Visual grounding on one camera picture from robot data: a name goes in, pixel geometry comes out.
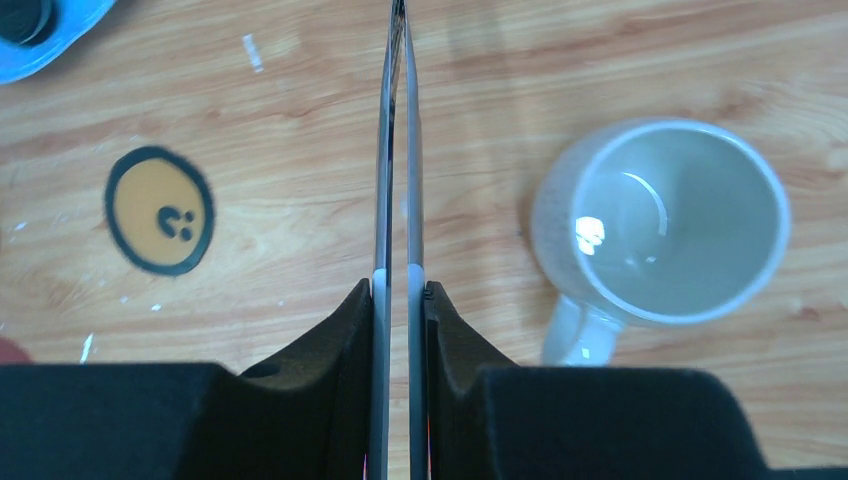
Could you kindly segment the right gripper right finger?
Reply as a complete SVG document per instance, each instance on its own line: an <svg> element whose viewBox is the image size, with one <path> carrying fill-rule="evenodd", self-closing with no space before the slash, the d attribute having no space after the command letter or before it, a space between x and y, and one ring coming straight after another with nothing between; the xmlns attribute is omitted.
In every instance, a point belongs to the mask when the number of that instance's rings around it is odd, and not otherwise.
<svg viewBox="0 0 848 480"><path fill-rule="evenodd" d="M694 369L527 367L428 282L429 467L435 479L843 479L770 467L741 406Z"/></svg>

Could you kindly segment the black round cookie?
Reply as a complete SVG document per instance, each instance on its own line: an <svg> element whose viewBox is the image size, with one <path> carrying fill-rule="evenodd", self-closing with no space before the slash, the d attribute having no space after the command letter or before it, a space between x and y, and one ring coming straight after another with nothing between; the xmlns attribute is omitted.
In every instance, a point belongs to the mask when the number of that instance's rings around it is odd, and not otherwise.
<svg viewBox="0 0 848 480"><path fill-rule="evenodd" d="M33 47L55 31L59 9L52 0L1 0L1 40Z"/></svg>

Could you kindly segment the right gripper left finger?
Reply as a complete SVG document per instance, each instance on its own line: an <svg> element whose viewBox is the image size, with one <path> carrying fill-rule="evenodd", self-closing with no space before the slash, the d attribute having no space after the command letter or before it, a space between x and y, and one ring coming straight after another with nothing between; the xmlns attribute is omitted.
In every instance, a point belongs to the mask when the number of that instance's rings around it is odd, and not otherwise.
<svg viewBox="0 0 848 480"><path fill-rule="evenodd" d="M369 440L373 301L241 374L216 363L8 365L5 479L359 479Z"/></svg>

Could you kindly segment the steel serving tongs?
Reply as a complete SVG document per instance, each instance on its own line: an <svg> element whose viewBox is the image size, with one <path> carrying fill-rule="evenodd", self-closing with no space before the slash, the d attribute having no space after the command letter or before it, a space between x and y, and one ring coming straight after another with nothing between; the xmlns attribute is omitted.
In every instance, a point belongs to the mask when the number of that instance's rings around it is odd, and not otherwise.
<svg viewBox="0 0 848 480"><path fill-rule="evenodd" d="M398 87L406 88L406 195L395 190L395 126ZM427 406L426 327L423 319L423 155L418 75L407 4L390 4L389 28L382 69L376 161L375 250L371 276L374 302L372 340L371 424L366 471L385 479L389 461L389 403L392 330L393 214L401 208L407 221L407 352L409 476L430 478Z"/></svg>

